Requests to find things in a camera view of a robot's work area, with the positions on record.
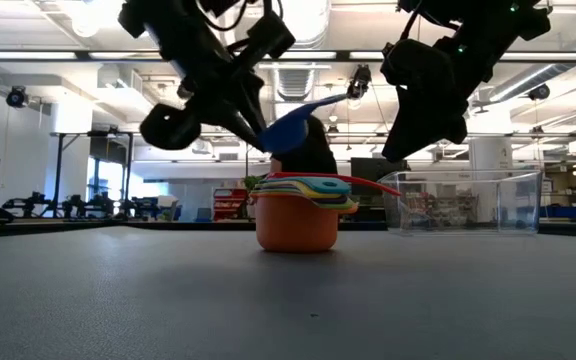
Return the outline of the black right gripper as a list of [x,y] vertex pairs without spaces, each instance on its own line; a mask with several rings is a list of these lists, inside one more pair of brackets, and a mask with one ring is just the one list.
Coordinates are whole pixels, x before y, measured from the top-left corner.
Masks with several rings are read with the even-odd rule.
[[388,161],[400,161],[439,140],[461,144],[467,135],[463,117],[467,103],[451,96],[431,97],[408,89],[410,110],[400,107],[382,150]]

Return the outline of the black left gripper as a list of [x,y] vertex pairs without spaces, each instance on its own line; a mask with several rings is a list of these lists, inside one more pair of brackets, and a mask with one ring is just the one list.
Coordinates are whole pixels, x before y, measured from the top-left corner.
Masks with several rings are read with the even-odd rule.
[[[239,110],[234,95],[240,95]],[[237,74],[197,88],[183,109],[158,103],[140,124],[140,134],[150,145],[163,150],[183,150],[197,140],[202,124],[222,127],[247,144],[263,151],[257,137],[267,127],[261,109],[264,81],[255,74]]]

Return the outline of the blue measuring cup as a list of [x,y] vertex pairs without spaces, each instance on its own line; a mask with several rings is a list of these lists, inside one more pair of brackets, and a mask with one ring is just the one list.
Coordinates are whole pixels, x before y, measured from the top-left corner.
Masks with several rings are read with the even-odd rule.
[[346,100],[345,94],[329,96],[321,100],[305,103],[275,121],[258,135],[267,153],[282,154],[302,145],[309,133],[308,118],[319,107]]

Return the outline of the yellow measuring cup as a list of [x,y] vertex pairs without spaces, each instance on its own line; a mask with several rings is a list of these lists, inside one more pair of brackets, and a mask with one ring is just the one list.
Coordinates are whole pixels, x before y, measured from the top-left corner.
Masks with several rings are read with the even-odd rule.
[[292,191],[300,193],[309,198],[338,198],[341,197],[339,193],[323,193],[313,190],[302,183],[269,183],[262,184],[256,188],[257,192],[280,192]]

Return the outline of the teal measuring cup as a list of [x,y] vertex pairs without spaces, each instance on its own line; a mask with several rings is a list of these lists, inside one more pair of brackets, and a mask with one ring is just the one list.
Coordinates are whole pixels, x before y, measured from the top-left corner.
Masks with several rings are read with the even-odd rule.
[[286,177],[271,178],[263,181],[263,184],[278,185],[279,183],[300,183],[311,190],[324,194],[348,195],[351,193],[351,187],[345,182],[332,177]]

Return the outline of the orange measuring cup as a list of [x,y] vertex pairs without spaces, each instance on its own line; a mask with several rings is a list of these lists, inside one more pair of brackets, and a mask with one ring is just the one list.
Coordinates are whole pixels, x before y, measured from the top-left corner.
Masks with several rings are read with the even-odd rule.
[[268,252],[326,252],[337,242],[339,216],[357,210],[357,204],[325,209],[301,196],[262,196],[255,200],[256,239]]

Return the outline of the clear plastic basket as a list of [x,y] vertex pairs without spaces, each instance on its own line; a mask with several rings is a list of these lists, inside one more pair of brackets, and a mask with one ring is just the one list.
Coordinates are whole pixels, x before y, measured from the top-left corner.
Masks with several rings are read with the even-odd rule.
[[401,171],[379,182],[386,224],[403,236],[533,234],[542,173],[534,170]]

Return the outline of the black monitor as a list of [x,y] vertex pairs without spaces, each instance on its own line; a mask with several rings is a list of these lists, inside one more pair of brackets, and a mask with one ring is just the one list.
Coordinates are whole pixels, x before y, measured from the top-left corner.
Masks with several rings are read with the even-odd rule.
[[378,182],[383,177],[400,171],[407,171],[409,165],[406,160],[389,162],[383,158],[351,158],[351,175]]

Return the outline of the white pillar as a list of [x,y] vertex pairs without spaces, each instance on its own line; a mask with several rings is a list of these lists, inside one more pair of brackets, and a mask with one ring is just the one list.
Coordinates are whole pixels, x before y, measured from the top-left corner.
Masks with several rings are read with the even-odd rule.
[[500,170],[513,167],[513,149],[509,138],[472,138],[469,160],[474,170]]

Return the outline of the red bin rack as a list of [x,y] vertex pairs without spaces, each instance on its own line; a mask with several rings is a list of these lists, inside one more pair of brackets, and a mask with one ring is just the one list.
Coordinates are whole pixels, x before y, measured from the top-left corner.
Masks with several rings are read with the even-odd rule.
[[241,220],[247,215],[248,191],[245,188],[217,188],[213,191],[213,220]]

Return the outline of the row of blue bins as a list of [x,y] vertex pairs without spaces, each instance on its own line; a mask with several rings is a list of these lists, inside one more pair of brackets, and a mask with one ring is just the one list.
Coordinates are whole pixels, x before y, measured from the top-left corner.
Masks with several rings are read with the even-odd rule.
[[576,219],[576,206],[542,206],[540,208],[540,216],[545,218]]

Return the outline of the bench with robot arms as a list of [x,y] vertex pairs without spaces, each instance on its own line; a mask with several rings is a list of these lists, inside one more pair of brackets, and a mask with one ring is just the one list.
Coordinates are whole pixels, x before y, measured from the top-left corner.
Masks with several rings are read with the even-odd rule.
[[109,218],[115,215],[115,209],[120,203],[108,197],[107,192],[94,195],[85,200],[81,195],[74,194],[59,202],[48,199],[45,194],[33,192],[27,198],[12,198],[7,200],[2,208],[19,210],[17,218],[54,218],[54,219],[95,219]]

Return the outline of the silver ventilation grille duct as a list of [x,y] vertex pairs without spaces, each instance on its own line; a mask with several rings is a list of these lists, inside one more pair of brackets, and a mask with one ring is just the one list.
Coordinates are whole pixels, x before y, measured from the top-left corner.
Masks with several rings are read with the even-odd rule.
[[315,63],[271,64],[277,100],[303,102],[309,99],[315,80]]

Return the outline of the white round ceiling duct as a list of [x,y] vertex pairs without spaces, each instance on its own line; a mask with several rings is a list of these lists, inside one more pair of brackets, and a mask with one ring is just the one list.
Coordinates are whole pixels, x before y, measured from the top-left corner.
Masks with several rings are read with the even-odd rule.
[[295,38],[296,48],[313,49],[323,43],[331,0],[281,0],[283,21]]

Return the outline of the black stand frame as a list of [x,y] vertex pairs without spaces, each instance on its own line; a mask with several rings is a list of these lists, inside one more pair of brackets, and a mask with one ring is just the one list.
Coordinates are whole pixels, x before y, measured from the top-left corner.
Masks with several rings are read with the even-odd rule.
[[134,149],[134,137],[135,134],[130,131],[119,131],[117,128],[111,128],[107,131],[103,130],[90,130],[87,132],[51,132],[51,137],[56,137],[58,139],[58,148],[56,155],[56,166],[55,166],[55,178],[54,178],[54,194],[50,204],[45,208],[46,211],[52,212],[52,217],[58,217],[58,204],[60,197],[60,185],[61,185],[61,173],[62,173],[62,161],[64,151],[72,145],[76,140],[81,137],[88,138],[105,138],[109,140],[111,137],[126,136],[128,138],[128,147],[126,152],[126,160],[124,161],[124,179],[123,185],[123,198],[124,202],[129,200],[129,185],[131,180],[132,171],[132,161],[133,161],[133,149]]

